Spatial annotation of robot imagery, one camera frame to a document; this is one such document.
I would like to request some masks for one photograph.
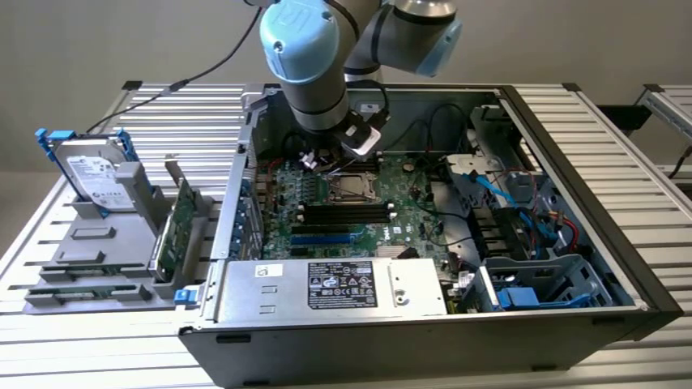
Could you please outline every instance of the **black cable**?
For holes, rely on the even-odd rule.
[[[432,239],[430,239],[430,234],[426,233],[426,240],[430,242],[430,244],[433,244],[434,246],[437,247],[449,247],[449,246],[453,246],[453,245],[458,245],[461,242],[465,242],[465,241],[469,241],[472,240],[473,237],[464,237],[461,238],[458,241],[456,242],[450,242],[450,243],[437,243],[434,242]]]
[[[428,123],[425,122],[425,120],[422,120],[422,119],[414,119],[414,120],[410,122],[410,124],[409,124],[409,126],[406,127],[406,129],[405,129],[405,130],[402,131],[402,133],[398,135],[398,138],[396,138],[396,140],[394,140],[392,143],[389,143],[389,145],[388,145],[386,147],[384,147],[384,148],[381,149],[382,152],[385,152],[386,150],[389,150],[392,147],[394,147],[394,146],[398,144],[398,142],[401,142],[402,137],[406,136],[408,132],[413,129],[414,125],[418,124],[418,123],[422,125],[422,128],[426,129],[426,127],[428,127]]]
[[[281,156],[286,159],[289,158],[289,154],[286,153],[286,146],[289,145],[289,140],[296,136],[302,141],[302,144],[306,144],[305,136],[298,131],[289,131],[281,139]]]
[[[433,142],[432,142],[432,124],[433,124],[433,121],[434,121],[434,117],[437,116],[437,113],[445,109],[445,108],[453,108],[456,109],[456,111],[460,113],[461,115],[461,126],[464,127],[464,129],[466,128],[466,120],[468,120],[468,116],[466,116],[466,113],[464,112],[464,109],[461,109],[461,107],[454,104],[454,103],[444,103],[444,104],[440,104],[437,107],[434,107],[434,109],[432,110],[432,114],[430,114],[430,118],[428,119],[428,136],[426,136],[426,146],[428,148],[432,150],[432,145],[433,145]]]
[[[186,84],[189,84],[192,81],[196,81],[197,79],[201,79],[205,75],[208,75],[212,71],[214,71],[216,69],[218,69],[229,60],[230,58],[233,57],[233,55],[236,55],[236,52],[237,50],[240,49],[240,46],[242,46],[242,43],[245,42],[245,40],[248,39],[248,35],[249,33],[252,32],[252,29],[254,28],[254,25],[257,24],[257,19],[260,18],[260,15],[261,15],[261,7],[257,8],[257,12],[254,13],[254,17],[252,18],[252,21],[249,22],[249,26],[248,26],[248,29],[245,30],[245,33],[242,34],[241,38],[240,38],[240,41],[237,41],[236,43],[236,47],[233,47],[233,49],[230,50],[230,52],[228,53],[228,55],[210,67],[208,68],[205,71],[202,71],[201,73],[198,73],[197,75],[193,75],[189,79],[181,79],[180,81],[172,83],[164,90],[161,90],[156,95],[153,95],[153,97],[149,99],[149,100],[144,100],[141,101],[140,103],[129,106],[126,109],[122,109],[114,113],[112,113],[110,115],[105,116],[104,118],[101,118],[86,130],[86,134],[89,134],[102,123],[108,122],[110,119],[113,119],[114,117],[122,115],[124,113],[132,111],[133,109],[137,109],[138,107],[141,107],[142,105],[146,105],[149,104],[152,101],[154,101],[156,99],[158,99],[160,97],[164,97],[164,96],[168,96],[170,95],[172,93],[176,93],[181,88],[184,88],[186,86]]]
[[[682,168],[684,160],[686,160],[690,155],[692,155],[692,146],[689,146],[686,148],[686,150],[684,151],[684,154],[680,156],[680,159],[677,160],[677,163],[674,165],[674,169],[672,170],[670,174],[668,174],[668,178],[670,178],[670,179],[674,178],[674,176],[677,175],[677,172]]]
[[[434,164],[433,166],[428,166],[426,169],[436,169],[438,166],[441,165],[445,165],[446,162],[440,162],[437,164]],[[416,182],[418,181],[418,178],[421,175],[425,174],[425,170],[422,170],[418,174],[416,174],[416,176],[413,177],[413,182],[410,182],[410,186],[409,186],[409,197],[410,199],[413,200],[413,204],[414,206],[424,212],[429,213],[430,215],[433,216],[452,216],[452,217],[456,217],[464,221],[466,221],[466,218],[464,216],[461,216],[460,214],[457,213],[449,213],[449,212],[438,212],[438,211],[434,211],[432,209],[426,209],[425,207],[422,207],[420,204],[418,204],[418,201],[416,199],[413,199],[413,194],[410,193],[412,192],[412,189],[414,188],[414,184]]]
[[[381,97],[385,101],[384,109],[386,110],[386,112],[389,112],[389,96],[386,94],[385,86],[378,81],[374,81],[373,79],[360,79],[358,81],[349,81],[345,83],[345,85],[348,87],[354,87],[354,88],[357,88],[360,86],[360,84],[362,84],[362,85],[369,84],[369,85],[374,86],[377,89],[380,89]]]

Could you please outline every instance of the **white wall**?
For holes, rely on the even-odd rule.
[[[596,102],[620,103],[642,83],[692,83],[689,0],[457,4],[464,34],[438,82],[576,82]],[[252,14],[241,0],[2,0],[0,169],[52,170],[36,128],[82,130],[126,79],[194,74],[225,55]],[[256,35],[204,81],[270,80]],[[385,78],[425,81],[397,71]],[[648,129],[637,139],[660,162],[677,158],[670,131]]]

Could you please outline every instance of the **robotic arm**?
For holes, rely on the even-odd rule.
[[[349,107],[346,80],[377,79],[380,65],[434,76],[460,36],[454,14],[450,0],[281,0],[269,5],[261,44],[296,120],[312,135],[338,140],[357,159],[372,152],[389,113],[382,109],[365,121]]]

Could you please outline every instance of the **blue cable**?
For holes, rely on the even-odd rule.
[[[468,174],[464,173],[461,174],[461,176],[468,178],[468,180],[473,182],[472,177]],[[476,182],[480,185],[482,185],[492,193],[504,197],[506,199],[506,202],[512,205],[512,207],[517,207],[517,202],[514,201],[512,195],[508,194],[505,191],[500,190],[500,188],[494,187],[493,184],[488,181],[488,178],[482,176],[476,176]],[[533,229],[533,221],[529,219],[529,217],[522,212],[518,212],[518,217],[521,218],[522,222],[528,225],[529,229]],[[546,226],[542,223],[537,225],[537,229],[544,236],[549,238],[557,238],[557,235],[546,229]],[[540,253],[540,246],[536,247],[536,253]]]

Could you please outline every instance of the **green circuit board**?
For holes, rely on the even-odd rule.
[[[417,249],[421,258],[433,258],[440,263],[446,258],[446,249],[434,246],[420,234],[420,224],[428,231],[437,223],[437,218],[421,211],[409,197],[409,187],[414,180],[416,171],[405,173],[404,164],[413,164],[414,160],[405,156],[386,156],[380,162],[380,172],[368,173],[374,189],[374,199],[370,203],[393,203],[393,212],[397,216],[388,224],[350,224],[350,243],[333,245],[290,245],[290,228],[300,225],[296,214],[300,202],[308,205],[332,204],[329,194],[333,193],[326,173],[309,173],[300,170],[292,163],[284,162],[272,171],[274,182],[273,198],[282,196],[282,206],[277,212],[265,213],[265,245],[262,259],[318,259],[318,258],[356,258],[377,256],[385,252],[396,253],[408,247]],[[294,257],[290,248],[306,248],[306,255]]]
[[[177,265],[185,261],[196,211],[194,196],[186,180],[181,180],[173,208],[153,250],[153,258],[166,276],[173,274]]]

